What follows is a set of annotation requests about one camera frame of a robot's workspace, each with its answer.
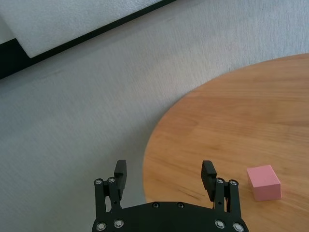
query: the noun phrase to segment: round table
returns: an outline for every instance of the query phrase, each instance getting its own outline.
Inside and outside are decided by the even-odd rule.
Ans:
[[[309,54],[229,72],[178,101],[160,120],[143,165],[146,200],[212,207],[200,172],[239,181],[251,232],[309,229]],[[256,202],[247,168],[271,164],[282,199]]]

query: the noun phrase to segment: wood grain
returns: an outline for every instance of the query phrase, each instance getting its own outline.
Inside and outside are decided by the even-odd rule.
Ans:
[[[145,196],[211,207],[202,160],[239,181],[251,232],[305,232],[309,227],[309,54],[229,72],[193,90],[161,119],[147,145]],[[271,164],[282,199],[256,202],[246,169]]]

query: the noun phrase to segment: black frame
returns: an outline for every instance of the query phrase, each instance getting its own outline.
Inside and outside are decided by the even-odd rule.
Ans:
[[[25,69],[31,65],[34,65],[42,60],[52,57],[60,52],[63,52],[71,47],[81,44],[91,38],[94,38],[104,32],[107,32],[115,27],[118,27],[124,23],[127,23],[135,18],[145,15],[151,11],[154,11],[162,6],[165,6],[176,0],[162,0],[151,6],[148,6],[142,10],[139,10],[133,14],[126,17],[118,19],[110,24],[107,24],[99,29],[82,35],[74,40],[64,43],[58,47],[55,47],[47,52],[44,52],[33,58],[29,58],[25,53],[24,49],[21,47],[17,39],[12,39],[3,44],[0,44],[0,79],[3,79],[15,72]]]

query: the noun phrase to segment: foam block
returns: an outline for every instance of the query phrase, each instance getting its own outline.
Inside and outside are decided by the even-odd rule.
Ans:
[[[281,199],[281,182],[270,165],[248,168],[247,173],[256,201]]]
[[[0,15],[29,57],[161,0],[0,0]]]

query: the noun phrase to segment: pink block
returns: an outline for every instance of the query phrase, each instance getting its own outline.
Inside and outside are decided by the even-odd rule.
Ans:
[[[270,165],[248,168],[247,173],[256,201],[281,199],[281,183]]]

